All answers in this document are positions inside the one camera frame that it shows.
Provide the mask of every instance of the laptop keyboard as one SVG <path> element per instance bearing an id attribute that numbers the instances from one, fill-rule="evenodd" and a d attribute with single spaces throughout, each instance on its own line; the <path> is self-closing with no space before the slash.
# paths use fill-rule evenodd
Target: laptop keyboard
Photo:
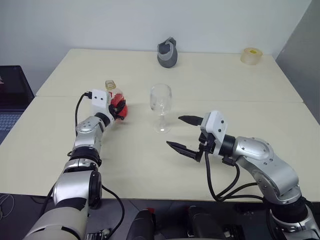
<path id="1" fill-rule="evenodd" d="M 10 131 L 21 114 L 0 114 L 0 131 Z"/>

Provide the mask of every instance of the tape roll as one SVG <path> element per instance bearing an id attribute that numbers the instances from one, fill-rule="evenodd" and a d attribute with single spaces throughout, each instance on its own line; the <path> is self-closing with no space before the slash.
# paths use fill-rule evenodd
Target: tape roll
<path id="1" fill-rule="evenodd" d="M 263 53 L 259 49 L 248 47 L 243 50 L 240 60 L 241 62 L 248 65 L 256 65 L 259 62 L 262 55 Z"/>

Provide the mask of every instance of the laptop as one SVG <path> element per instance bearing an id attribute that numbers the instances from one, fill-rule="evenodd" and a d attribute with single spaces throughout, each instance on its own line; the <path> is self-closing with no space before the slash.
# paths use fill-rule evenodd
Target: laptop
<path id="1" fill-rule="evenodd" d="M 0 66 L 0 144 L 34 97 L 21 66 Z"/>

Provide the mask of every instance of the gray wall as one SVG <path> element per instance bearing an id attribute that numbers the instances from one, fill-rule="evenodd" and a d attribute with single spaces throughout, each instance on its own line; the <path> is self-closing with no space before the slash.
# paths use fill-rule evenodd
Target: gray wall
<path id="1" fill-rule="evenodd" d="M 320 123 L 320 0 L 312 0 L 276 62 Z"/>
<path id="2" fill-rule="evenodd" d="M 34 92 L 70 48 L 277 57 L 311 0 L 0 0 L 0 65 L 21 65 Z"/>

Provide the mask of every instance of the glass base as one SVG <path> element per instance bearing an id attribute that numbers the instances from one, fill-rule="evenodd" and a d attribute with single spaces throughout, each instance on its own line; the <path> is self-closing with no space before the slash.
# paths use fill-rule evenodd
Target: glass base
<path id="1" fill-rule="evenodd" d="M 158 119 L 153 123 L 154 130 L 159 134 L 165 134 L 171 130 L 171 127 L 163 119 Z"/>

